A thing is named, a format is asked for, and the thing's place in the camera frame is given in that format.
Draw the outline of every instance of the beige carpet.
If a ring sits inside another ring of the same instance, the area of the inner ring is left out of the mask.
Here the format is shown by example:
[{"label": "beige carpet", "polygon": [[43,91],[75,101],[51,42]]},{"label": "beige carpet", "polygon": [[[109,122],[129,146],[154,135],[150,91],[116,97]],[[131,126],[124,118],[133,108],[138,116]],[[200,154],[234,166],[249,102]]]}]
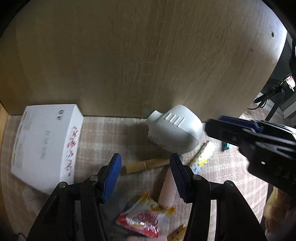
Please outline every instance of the beige carpet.
[{"label": "beige carpet", "polygon": [[[267,114],[268,111],[263,109],[247,110],[241,118],[261,120]],[[275,115],[271,121],[282,123],[282,117]],[[5,207],[13,230],[15,233],[27,235],[46,201],[46,196],[27,187],[10,173],[12,148],[19,122],[20,116],[11,116],[7,122],[1,154],[1,183]],[[113,153],[121,154],[123,165],[131,161],[168,158],[170,153],[148,140],[148,128],[144,122],[145,119],[137,118],[85,117],[78,146],[75,182],[96,174],[101,166],[110,161]],[[217,145],[217,149],[202,175],[209,181],[218,183],[232,180],[260,221],[267,195],[267,183],[247,173],[248,161],[238,152],[238,148],[232,146],[230,150],[222,152],[221,142],[206,135],[203,136],[200,146],[209,139]],[[185,163],[192,159],[200,146],[184,155]],[[125,206],[145,191],[149,191],[152,198],[157,200],[167,168],[120,176],[113,197],[104,208],[107,221],[114,223],[114,218]],[[162,228],[163,234],[172,232],[188,221],[191,205],[184,204],[177,194],[175,206],[176,212]],[[208,240],[214,240],[215,236],[215,206],[215,201],[212,201]],[[116,227],[116,230],[117,234],[113,240],[121,240],[120,236],[128,234],[120,227]]]}]

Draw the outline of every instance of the pink cylinder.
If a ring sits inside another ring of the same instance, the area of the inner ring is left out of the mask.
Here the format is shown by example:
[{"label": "pink cylinder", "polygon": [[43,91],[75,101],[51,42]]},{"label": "pink cylinder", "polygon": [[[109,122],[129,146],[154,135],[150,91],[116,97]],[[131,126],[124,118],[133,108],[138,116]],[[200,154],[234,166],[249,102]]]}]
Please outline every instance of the pink cylinder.
[{"label": "pink cylinder", "polygon": [[172,207],[175,201],[176,192],[177,187],[175,180],[172,171],[169,168],[158,198],[158,204],[162,207]]}]

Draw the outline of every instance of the wooden panel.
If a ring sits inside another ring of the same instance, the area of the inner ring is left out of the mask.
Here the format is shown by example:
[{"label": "wooden panel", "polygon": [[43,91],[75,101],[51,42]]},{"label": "wooden panel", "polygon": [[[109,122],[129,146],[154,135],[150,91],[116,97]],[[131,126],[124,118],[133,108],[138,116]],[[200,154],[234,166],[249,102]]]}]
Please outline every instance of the wooden panel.
[{"label": "wooden panel", "polygon": [[[4,130],[7,122],[7,117],[8,117],[8,114],[0,103],[0,156],[1,156],[2,140],[3,140]],[[8,229],[12,230],[10,222],[7,217],[5,205],[4,205],[1,181],[0,181],[0,222],[4,223]]]},{"label": "wooden panel", "polygon": [[0,100],[10,114],[77,103],[142,117],[184,104],[203,121],[239,117],[286,33],[260,0],[32,0],[0,39]]}]

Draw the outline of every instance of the white plastic cap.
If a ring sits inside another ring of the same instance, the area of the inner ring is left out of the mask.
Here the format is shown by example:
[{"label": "white plastic cap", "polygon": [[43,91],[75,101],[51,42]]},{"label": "white plastic cap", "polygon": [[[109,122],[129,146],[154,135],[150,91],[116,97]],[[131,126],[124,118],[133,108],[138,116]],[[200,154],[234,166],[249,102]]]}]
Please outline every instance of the white plastic cap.
[{"label": "white plastic cap", "polygon": [[167,113],[155,110],[146,120],[148,137],[170,152],[184,154],[193,150],[203,135],[200,119],[186,106],[177,105]]}]

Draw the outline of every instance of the teal object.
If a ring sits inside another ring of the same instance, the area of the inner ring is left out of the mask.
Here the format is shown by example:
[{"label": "teal object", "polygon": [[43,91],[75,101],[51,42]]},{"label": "teal object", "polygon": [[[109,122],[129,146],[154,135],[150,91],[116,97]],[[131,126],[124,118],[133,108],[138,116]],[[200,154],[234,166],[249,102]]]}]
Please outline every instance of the teal object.
[{"label": "teal object", "polygon": [[227,143],[227,142],[222,142],[222,150],[223,150],[223,151],[224,151],[224,150],[228,150],[229,147],[230,147],[230,144],[229,144],[229,143]]}]

